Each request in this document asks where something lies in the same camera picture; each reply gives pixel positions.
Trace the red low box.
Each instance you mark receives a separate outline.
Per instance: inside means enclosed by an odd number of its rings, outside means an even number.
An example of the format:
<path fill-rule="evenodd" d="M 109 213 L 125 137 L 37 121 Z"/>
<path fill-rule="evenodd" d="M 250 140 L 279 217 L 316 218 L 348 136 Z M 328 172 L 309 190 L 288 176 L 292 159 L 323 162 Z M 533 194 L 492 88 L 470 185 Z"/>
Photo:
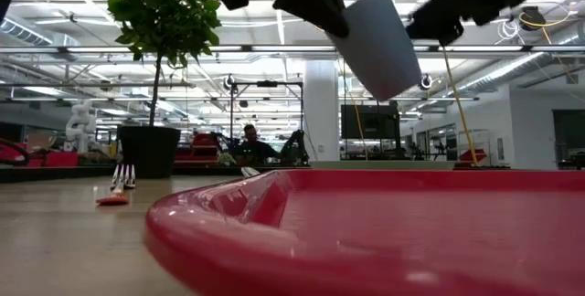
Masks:
<path fill-rule="evenodd" d="M 26 167 L 76 167 L 79 155 L 73 152 L 33 152 L 29 153 L 29 161 Z"/>

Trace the red tool chest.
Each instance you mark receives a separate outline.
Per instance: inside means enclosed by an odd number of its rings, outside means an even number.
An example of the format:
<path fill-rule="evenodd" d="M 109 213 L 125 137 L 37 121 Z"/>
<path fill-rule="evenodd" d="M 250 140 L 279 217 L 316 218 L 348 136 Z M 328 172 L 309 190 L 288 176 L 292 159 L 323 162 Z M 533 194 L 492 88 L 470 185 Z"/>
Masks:
<path fill-rule="evenodd" d="M 190 143 L 179 143 L 175 150 L 175 166 L 216 165 L 220 147 L 214 132 L 197 133 Z"/>

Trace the person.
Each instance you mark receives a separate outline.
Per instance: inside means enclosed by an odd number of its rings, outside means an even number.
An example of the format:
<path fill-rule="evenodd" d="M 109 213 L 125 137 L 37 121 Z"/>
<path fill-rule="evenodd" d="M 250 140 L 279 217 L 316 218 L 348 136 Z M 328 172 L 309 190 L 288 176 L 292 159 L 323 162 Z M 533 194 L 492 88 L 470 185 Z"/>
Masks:
<path fill-rule="evenodd" d="M 257 130 L 252 124 L 244 127 L 245 141 L 239 145 L 234 154 L 236 163 L 240 166 L 263 165 L 269 158 L 281 158 L 269 144 L 258 138 Z"/>

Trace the steel fork with orange handle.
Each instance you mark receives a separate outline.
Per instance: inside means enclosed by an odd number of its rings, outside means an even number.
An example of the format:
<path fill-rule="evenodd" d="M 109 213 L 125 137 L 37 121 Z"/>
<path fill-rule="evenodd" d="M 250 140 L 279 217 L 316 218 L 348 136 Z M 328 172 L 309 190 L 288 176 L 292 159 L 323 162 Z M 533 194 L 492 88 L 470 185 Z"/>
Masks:
<path fill-rule="evenodd" d="M 112 176 L 110 193 L 96 200 L 97 206 L 125 206 L 130 200 L 125 194 L 128 190 L 134 190 L 135 169 L 133 164 L 118 164 Z"/>

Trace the beige cardboard box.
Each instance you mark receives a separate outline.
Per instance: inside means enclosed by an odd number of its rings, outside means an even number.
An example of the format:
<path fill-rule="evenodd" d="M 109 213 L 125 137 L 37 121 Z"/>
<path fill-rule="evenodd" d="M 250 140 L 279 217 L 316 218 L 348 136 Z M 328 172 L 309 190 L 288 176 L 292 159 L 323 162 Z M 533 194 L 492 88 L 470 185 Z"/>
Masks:
<path fill-rule="evenodd" d="M 27 136 L 27 151 L 47 150 L 55 141 L 56 137 L 54 135 L 43 132 L 32 132 Z"/>

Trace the red angled object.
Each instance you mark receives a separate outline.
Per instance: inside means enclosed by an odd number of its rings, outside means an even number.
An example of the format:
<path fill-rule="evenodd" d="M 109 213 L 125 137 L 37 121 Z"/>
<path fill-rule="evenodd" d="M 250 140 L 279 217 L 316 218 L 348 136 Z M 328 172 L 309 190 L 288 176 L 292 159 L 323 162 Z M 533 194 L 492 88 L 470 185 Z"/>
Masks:
<path fill-rule="evenodd" d="M 475 155 L 471 150 L 465 151 L 458 157 L 454 164 L 454 170 L 506 170 L 509 164 L 492 164 L 490 155 L 484 149 L 475 149 Z"/>

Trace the black aluminium rig frame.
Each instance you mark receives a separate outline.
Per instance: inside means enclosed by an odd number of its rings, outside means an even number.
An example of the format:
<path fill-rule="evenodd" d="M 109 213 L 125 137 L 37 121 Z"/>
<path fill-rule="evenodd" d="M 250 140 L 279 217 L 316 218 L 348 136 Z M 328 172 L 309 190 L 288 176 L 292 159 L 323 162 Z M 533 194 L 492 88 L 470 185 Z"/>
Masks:
<path fill-rule="evenodd" d="M 90 177 L 113 177 L 114 166 L 78 167 L 0 167 L 0 184 L 75 179 Z M 194 166 L 175 167 L 173 175 L 188 176 L 243 176 L 240 167 Z"/>

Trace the black monitor on stand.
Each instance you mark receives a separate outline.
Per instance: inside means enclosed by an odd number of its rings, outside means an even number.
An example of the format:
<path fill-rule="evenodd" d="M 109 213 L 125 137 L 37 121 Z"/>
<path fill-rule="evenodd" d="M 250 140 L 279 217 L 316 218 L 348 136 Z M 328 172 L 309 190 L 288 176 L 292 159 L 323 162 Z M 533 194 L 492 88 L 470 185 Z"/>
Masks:
<path fill-rule="evenodd" d="M 394 145 L 390 157 L 405 157 L 400 143 L 400 114 L 396 101 L 391 100 L 388 104 L 377 102 L 375 105 L 344 104 L 340 114 L 342 140 L 376 141 L 382 153 L 385 152 L 383 142 L 389 141 Z"/>

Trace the green tree in black pot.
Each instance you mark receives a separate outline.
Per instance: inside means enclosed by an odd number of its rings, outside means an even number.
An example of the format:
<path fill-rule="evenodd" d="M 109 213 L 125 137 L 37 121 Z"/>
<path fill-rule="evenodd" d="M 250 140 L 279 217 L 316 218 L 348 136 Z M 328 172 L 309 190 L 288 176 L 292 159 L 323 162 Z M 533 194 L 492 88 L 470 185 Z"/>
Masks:
<path fill-rule="evenodd" d="M 118 131 L 125 164 L 135 168 L 140 179 L 168 178 L 173 173 L 181 132 L 157 126 L 159 82 L 163 65 L 186 69 L 189 60 L 209 55 L 219 44 L 215 29 L 219 0 L 107 0 L 108 11 L 120 24 L 115 42 L 126 46 L 133 60 L 144 62 L 154 55 L 154 85 L 148 124 L 123 126 Z"/>

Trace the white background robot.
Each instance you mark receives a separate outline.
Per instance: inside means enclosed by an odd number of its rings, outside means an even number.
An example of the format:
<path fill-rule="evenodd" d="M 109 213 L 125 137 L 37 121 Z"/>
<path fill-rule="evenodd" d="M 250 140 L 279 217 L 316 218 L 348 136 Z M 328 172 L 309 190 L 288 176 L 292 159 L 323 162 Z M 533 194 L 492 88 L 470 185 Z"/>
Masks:
<path fill-rule="evenodd" d="M 90 136 L 96 132 L 96 117 L 90 114 L 91 100 L 79 100 L 71 107 L 71 116 L 66 124 L 66 140 L 75 145 L 77 153 L 86 153 Z"/>

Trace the black metal gantry frame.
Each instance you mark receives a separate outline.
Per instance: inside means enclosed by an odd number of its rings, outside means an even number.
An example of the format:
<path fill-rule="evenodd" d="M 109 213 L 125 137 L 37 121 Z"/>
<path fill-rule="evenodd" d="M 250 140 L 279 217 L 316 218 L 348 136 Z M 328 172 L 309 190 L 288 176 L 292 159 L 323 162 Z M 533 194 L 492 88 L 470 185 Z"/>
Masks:
<path fill-rule="evenodd" d="M 309 155 L 306 152 L 306 149 L 304 147 L 304 139 L 303 139 L 303 137 L 304 137 L 303 127 L 304 127 L 305 116 L 304 116 L 304 100 L 303 100 L 303 83 L 301 81 L 298 81 L 298 82 L 275 81 L 275 80 L 260 80 L 260 81 L 255 81 L 255 82 L 232 81 L 229 84 L 229 105 L 230 105 L 230 107 L 229 107 L 229 118 L 230 118 L 229 138 L 231 140 L 231 142 L 229 144 L 232 144 L 232 141 L 234 140 L 233 132 L 234 132 L 234 121 L 235 121 L 235 119 L 234 119 L 235 99 L 239 95 L 242 95 L 249 86 L 255 86 L 257 88 L 277 88 L 279 86 L 283 86 L 292 95 L 294 95 L 296 97 L 296 99 L 300 102 L 300 110 L 299 110 L 300 130 L 299 130 L 298 135 L 296 135 L 294 133 L 292 139 L 298 143 L 297 158 L 299 160 L 299 164 L 308 165 Z"/>

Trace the light blue plastic cup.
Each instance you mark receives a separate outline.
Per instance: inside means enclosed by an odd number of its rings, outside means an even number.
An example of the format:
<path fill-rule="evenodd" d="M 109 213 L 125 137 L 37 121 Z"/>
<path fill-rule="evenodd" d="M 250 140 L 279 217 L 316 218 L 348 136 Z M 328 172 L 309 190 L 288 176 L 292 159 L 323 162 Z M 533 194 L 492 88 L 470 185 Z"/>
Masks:
<path fill-rule="evenodd" d="M 357 0 L 343 18 L 348 35 L 328 37 L 375 99 L 391 99 L 419 83 L 419 61 L 392 0 Z"/>

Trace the red plastic tray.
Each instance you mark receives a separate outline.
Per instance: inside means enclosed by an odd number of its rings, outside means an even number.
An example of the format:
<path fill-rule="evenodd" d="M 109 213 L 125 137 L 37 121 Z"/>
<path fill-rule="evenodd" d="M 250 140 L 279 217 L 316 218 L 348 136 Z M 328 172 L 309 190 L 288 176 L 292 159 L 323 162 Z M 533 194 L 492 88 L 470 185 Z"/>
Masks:
<path fill-rule="evenodd" d="M 156 201 L 203 296 L 585 296 L 585 172 L 288 170 Z"/>

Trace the silver ventilation duct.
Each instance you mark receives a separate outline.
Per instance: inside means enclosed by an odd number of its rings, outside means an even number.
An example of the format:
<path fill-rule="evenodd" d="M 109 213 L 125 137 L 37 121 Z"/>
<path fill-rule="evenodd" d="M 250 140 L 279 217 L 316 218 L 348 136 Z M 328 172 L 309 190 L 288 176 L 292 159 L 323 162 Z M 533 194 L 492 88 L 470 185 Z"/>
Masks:
<path fill-rule="evenodd" d="M 33 26 L 20 17 L 6 15 L 0 23 L 0 34 L 17 39 L 32 47 L 55 47 L 57 52 L 50 53 L 50 56 L 54 58 L 67 61 L 79 59 L 77 54 L 69 51 L 69 47 L 76 47 L 80 44 L 76 38 Z"/>
<path fill-rule="evenodd" d="M 585 46 L 585 20 L 559 31 L 551 40 L 553 45 Z M 550 65 L 554 59 L 551 52 L 532 52 L 511 60 L 500 60 L 458 83 L 457 90 L 482 92 L 497 88 L 500 84 Z"/>

